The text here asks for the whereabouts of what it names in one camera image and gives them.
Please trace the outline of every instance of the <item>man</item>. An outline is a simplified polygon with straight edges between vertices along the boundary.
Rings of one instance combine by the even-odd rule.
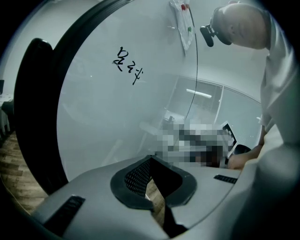
[[[233,155],[228,163],[230,169],[242,169],[247,161],[260,158],[266,151],[283,143],[271,116],[278,116],[277,105],[281,104],[282,108],[283,104],[280,95],[286,95],[287,87],[298,80],[298,63],[284,32],[267,11],[231,1],[214,11],[210,27],[226,45],[267,48],[270,52],[261,85],[262,132],[259,145],[248,153]]]

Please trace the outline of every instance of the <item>white wall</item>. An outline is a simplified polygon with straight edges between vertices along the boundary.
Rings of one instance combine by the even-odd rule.
[[[49,1],[21,26],[17,36],[1,60],[0,77],[5,80],[3,93],[14,93],[15,80],[23,55],[34,38],[42,38],[54,48],[68,28],[87,10],[99,3],[97,0]]]
[[[208,47],[199,28],[210,23],[215,8],[229,0],[190,0],[198,42],[198,79],[221,83],[260,101],[260,85],[263,79],[267,50],[253,50],[222,44],[214,37],[215,45]],[[243,1],[257,5],[255,0]],[[185,73],[195,77],[195,71]]]

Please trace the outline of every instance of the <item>neck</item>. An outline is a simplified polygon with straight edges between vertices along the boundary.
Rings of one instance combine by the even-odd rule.
[[[268,50],[270,50],[270,48],[271,48],[271,19],[270,19],[270,15],[266,12],[262,13],[262,17],[264,19],[266,31],[267,31],[266,48]]]

